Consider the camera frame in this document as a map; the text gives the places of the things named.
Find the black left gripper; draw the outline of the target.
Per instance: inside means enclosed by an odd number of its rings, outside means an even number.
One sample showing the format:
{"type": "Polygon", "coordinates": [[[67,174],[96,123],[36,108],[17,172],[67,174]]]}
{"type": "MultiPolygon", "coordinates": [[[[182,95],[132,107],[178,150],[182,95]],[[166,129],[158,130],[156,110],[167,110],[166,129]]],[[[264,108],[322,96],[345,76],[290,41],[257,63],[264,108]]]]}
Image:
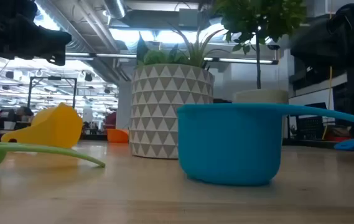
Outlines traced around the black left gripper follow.
{"type": "Polygon", "coordinates": [[[36,25],[33,22],[36,13],[37,5],[34,1],[0,0],[0,55],[5,53],[10,43],[14,42],[12,35],[16,30],[16,24],[24,21],[24,48],[33,50],[50,46],[35,54],[35,57],[57,66],[64,66],[65,46],[72,40],[72,36],[68,32],[36,25]]]}

